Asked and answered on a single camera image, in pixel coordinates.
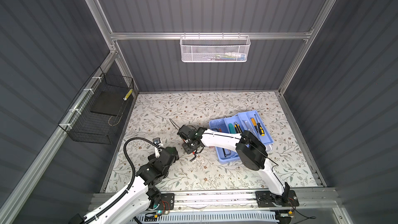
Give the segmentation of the orange handle screwdriver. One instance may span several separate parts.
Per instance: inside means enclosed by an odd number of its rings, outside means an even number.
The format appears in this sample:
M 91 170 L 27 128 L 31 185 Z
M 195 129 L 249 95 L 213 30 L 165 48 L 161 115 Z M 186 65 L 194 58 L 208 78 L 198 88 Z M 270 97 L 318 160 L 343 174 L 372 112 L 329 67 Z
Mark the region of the orange handle screwdriver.
M 250 120 L 251 120 L 252 125 L 254 126 L 256 132 L 259 134 L 259 130 L 258 130 L 257 123 L 256 123 L 255 119 L 254 119 L 254 118 L 251 118 Z

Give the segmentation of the yellow black utility knife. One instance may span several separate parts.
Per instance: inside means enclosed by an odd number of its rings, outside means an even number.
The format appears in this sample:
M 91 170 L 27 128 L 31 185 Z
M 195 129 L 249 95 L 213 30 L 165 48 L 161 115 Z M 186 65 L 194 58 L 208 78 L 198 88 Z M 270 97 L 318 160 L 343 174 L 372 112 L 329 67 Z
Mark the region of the yellow black utility knife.
M 234 123 L 234 128 L 235 128 L 236 133 L 242 133 L 240 125 L 237 122 Z

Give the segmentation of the black yellow small screwdriver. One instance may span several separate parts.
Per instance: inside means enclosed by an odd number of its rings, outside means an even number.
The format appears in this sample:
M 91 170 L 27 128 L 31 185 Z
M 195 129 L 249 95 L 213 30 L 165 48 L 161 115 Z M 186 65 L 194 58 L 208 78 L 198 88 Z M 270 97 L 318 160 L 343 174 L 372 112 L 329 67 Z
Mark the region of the black yellow small screwdriver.
M 262 125 L 261 125 L 261 123 L 260 123 L 260 120 L 259 120 L 259 118 L 257 117 L 256 114 L 255 114 L 255 120 L 256 120 L 256 124 L 257 124 L 258 133 L 259 133 L 261 136 L 265 136 L 265 132 L 264 132 L 264 130 L 263 130 L 263 127 L 262 127 Z

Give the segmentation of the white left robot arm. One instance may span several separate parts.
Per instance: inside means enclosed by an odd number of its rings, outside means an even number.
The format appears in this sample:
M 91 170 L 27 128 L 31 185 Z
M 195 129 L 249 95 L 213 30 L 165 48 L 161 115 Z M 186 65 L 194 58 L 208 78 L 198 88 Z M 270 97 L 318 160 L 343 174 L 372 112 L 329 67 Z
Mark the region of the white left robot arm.
M 170 166 L 179 159 L 175 147 L 160 151 L 159 157 L 140 167 L 133 183 L 129 183 L 104 204 L 85 216 L 76 214 L 70 224 L 126 224 L 141 212 L 155 208 L 161 193 L 156 185 L 168 176 Z

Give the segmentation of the teal handle tool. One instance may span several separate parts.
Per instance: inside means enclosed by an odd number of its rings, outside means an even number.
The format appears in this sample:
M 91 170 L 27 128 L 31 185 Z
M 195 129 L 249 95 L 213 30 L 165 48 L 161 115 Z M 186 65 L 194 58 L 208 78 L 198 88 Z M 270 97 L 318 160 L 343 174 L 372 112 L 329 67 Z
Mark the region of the teal handle tool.
M 234 127 L 234 125 L 232 123 L 229 123 L 228 127 L 229 127 L 229 132 L 231 134 L 236 134 L 235 127 Z

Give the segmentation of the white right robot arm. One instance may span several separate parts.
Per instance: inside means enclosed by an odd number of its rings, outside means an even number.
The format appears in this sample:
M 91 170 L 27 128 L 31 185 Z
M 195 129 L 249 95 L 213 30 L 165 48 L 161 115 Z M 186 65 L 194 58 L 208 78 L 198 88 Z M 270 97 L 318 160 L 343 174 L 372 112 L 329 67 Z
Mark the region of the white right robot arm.
M 277 175 L 273 167 L 275 163 L 269 159 L 265 145 L 250 131 L 230 134 L 183 125 L 177 135 L 184 140 L 182 146 L 188 154 L 210 146 L 237 153 L 246 168 L 258 172 L 276 205 L 288 202 L 290 186 Z

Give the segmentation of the clear handle screwdriver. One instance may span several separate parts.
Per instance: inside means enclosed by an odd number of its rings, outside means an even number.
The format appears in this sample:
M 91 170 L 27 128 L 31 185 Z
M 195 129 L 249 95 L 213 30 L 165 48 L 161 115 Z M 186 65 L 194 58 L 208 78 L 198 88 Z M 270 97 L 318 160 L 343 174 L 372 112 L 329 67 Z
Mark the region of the clear handle screwdriver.
M 251 133 L 253 133 L 253 130 L 252 130 L 252 128 L 251 128 L 251 126 L 249 125 L 249 123 L 248 123 L 247 120 L 244 120 L 244 124 L 245 124 L 245 126 L 246 126 L 246 129 L 247 129 L 248 131 L 250 131 Z

